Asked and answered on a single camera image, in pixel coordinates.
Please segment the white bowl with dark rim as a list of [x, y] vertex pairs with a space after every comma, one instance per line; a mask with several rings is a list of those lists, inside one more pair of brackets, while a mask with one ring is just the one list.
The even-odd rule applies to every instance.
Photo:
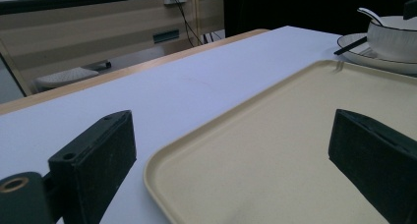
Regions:
[[389, 60], [417, 63], [417, 17], [382, 17], [384, 25], [369, 22], [367, 41], [371, 49]]

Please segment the white plate with dark rim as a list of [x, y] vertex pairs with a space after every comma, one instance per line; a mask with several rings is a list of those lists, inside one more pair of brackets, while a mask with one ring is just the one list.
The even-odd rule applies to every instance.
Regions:
[[349, 61], [392, 73], [417, 76], [417, 63], [398, 62], [378, 56], [367, 43], [362, 43], [343, 53]]

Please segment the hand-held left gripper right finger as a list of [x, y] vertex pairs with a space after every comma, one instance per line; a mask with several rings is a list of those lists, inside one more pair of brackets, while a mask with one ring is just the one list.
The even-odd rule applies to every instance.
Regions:
[[389, 224], [417, 224], [417, 140], [338, 109], [328, 156]]

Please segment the dark green wall plate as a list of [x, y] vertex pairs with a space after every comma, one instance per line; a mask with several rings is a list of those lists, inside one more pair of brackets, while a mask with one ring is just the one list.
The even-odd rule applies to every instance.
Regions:
[[161, 43], [161, 42], [176, 39], [176, 38], [179, 37], [179, 34], [180, 34], [180, 32], [179, 32], [178, 29], [173, 29], [173, 30], [169, 30], [169, 31], [155, 33], [152, 36], [152, 39], [153, 39], [154, 43]]

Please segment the right hand-held gripper finger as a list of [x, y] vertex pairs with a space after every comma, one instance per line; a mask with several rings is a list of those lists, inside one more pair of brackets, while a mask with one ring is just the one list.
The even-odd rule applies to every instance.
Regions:
[[410, 0], [403, 5], [403, 19], [410, 20], [417, 17], [417, 0]]

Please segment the white perforated stool seat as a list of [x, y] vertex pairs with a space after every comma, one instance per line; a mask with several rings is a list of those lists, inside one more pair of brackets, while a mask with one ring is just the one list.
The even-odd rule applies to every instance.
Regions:
[[79, 67], [37, 78], [35, 82], [42, 88], [56, 88], [93, 78], [98, 75], [98, 71]]

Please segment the black chopstick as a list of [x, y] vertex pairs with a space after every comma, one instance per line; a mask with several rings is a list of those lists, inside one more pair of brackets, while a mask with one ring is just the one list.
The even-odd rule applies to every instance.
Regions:
[[343, 41], [344, 45], [341, 46], [338, 50], [334, 52], [334, 55], [341, 55], [351, 49], [364, 44], [367, 41], [367, 36], [355, 36], [353, 34], [345, 35], [340, 38]]

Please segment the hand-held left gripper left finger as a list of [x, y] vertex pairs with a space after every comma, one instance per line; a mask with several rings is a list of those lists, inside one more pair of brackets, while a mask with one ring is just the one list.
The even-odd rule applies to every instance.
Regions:
[[107, 115], [48, 159], [65, 224], [99, 224], [137, 159], [133, 115]]

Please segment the beige plastic tray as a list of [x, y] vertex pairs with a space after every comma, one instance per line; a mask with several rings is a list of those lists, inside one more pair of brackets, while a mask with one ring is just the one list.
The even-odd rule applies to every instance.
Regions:
[[417, 140], [417, 78], [319, 61], [162, 148], [145, 186], [173, 224], [387, 224], [328, 159], [338, 109]]

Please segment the white ceramic spoon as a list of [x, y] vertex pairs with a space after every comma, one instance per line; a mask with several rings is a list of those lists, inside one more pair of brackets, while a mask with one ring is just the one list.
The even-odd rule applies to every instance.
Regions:
[[372, 19], [373, 21], [375, 21], [377, 24], [379, 24], [380, 26], [384, 26], [385, 24], [384, 24], [384, 21], [381, 19], [381, 17], [380, 16], [378, 16], [375, 12], [373, 12], [373, 11], [371, 11], [371, 10], [369, 10], [369, 9], [367, 9], [367, 8], [362, 8], [362, 7], [359, 7], [358, 9], [357, 9], [357, 11], [359, 12], [359, 13], [361, 13], [361, 14], [364, 14], [364, 15], [366, 15], [366, 16], [368, 16], [370, 19]]

